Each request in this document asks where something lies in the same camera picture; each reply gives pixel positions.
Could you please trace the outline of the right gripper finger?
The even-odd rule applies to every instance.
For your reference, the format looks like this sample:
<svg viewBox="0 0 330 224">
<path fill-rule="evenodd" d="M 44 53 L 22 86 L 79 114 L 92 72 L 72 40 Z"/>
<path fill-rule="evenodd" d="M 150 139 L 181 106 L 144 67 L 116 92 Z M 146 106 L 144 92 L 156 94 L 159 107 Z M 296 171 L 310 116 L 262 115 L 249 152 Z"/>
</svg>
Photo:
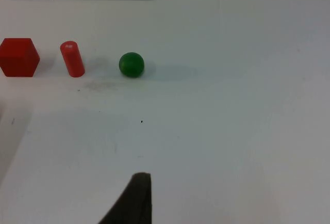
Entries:
<svg viewBox="0 0 330 224">
<path fill-rule="evenodd" d="M 135 173 L 100 223 L 152 223 L 152 180 L 146 172 Z"/>
</svg>

